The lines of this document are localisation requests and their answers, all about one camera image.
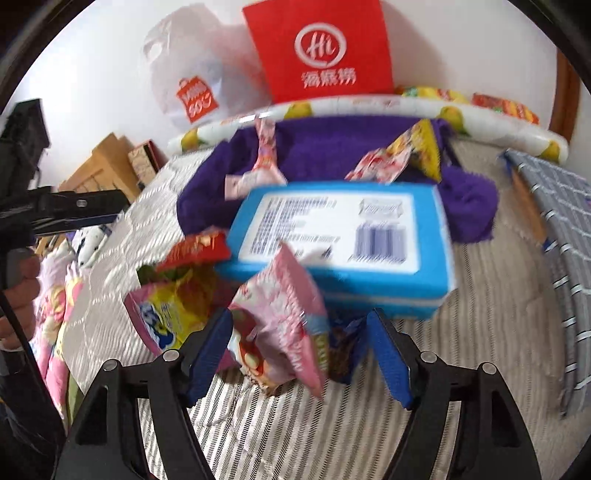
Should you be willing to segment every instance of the lemon print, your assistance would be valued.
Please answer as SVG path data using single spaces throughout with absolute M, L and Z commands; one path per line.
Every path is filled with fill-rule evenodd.
M 544 160 L 548 160 L 554 163 L 558 163 L 558 158 L 560 157 L 560 145 L 554 140 L 550 140 L 548 143 L 548 147 L 538 155 L 538 158 L 543 158 Z
M 201 147 L 201 145 L 204 144 L 205 142 L 199 139 L 196 128 L 189 130 L 181 139 L 181 149 L 183 150 L 183 153 L 190 152 L 191 150 L 197 150 L 199 147 Z
M 445 106 L 439 112 L 437 118 L 443 118 L 446 120 L 452 128 L 456 131 L 456 133 L 460 135 L 470 136 L 466 129 L 464 128 L 464 116 L 462 115 L 462 111 L 457 106 Z
M 295 102 L 287 109 L 283 120 L 288 120 L 290 118 L 304 118 L 307 116 L 314 116 L 310 102 Z

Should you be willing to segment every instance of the blue box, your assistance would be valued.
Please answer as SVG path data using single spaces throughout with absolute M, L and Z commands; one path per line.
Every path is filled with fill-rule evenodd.
M 245 282 L 291 247 L 327 307 L 428 319 L 456 288 L 445 212 L 436 187 L 348 181 L 253 190 L 228 233 L 219 274 Z

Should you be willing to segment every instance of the bedspread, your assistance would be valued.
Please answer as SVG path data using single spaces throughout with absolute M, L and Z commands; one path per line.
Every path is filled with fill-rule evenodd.
M 528 427 L 544 479 L 558 479 L 591 433 L 591 408 L 559 419 L 564 337 L 549 274 L 518 199 L 496 159 L 499 149 L 454 142 L 467 170 L 493 179 L 500 204 L 493 240 L 455 245 L 459 288 L 429 322 L 397 320 L 421 350 L 453 365 L 496 364 Z M 134 331 L 122 295 L 138 286 L 135 269 L 162 259 L 181 238 L 178 194 L 211 150 L 169 163 L 115 226 L 81 291 L 64 334 L 64 358 L 86 391 L 103 362 L 146 362 L 152 355 Z M 432 478 L 447 473 L 459 405 L 451 404 Z M 350 386 L 329 382 L 322 403 L 298 383 L 266 398 L 235 371 L 215 376 L 190 412 L 218 479 L 379 479 L 408 413 L 392 400 L 371 353 Z M 141 403 L 152 471 L 165 478 L 151 423 Z

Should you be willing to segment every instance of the purple cloth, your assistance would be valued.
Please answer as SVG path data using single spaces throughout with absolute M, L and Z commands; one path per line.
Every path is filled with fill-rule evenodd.
M 419 120 L 405 116 L 336 116 L 279 122 L 275 129 L 279 168 L 288 181 L 343 180 L 366 153 L 390 145 Z M 495 185 L 463 171 L 447 143 L 449 125 L 440 119 L 431 123 L 441 150 L 443 181 L 438 188 L 452 240 L 464 243 L 491 238 L 498 204 Z M 185 235 L 212 225 L 230 228 L 242 201 L 224 200 L 225 177 L 249 171 L 256 161 L 258 145 L 254 127 L 238 130 L 199 167 L 177 201 L 178 223 Z M 411 167 L 399 178 L 434 183 Z

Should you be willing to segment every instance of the red snack bag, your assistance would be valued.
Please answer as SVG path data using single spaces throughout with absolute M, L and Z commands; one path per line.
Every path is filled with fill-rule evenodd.
M 490 108 L 495 112 L 504 113 L 505 115 L 514 116 L 534 125 L 540 124 L 540 119 L 534 112 L 523 103 L 514 102 L 513 100 L 475 93 L 472 96 L 472 104 L 483 108 Z
M 189 235 L 170 249 L 164 261 L 156 266 L 156 272 L 182 265 L 222 262 L 231 255 L 223 232 Z

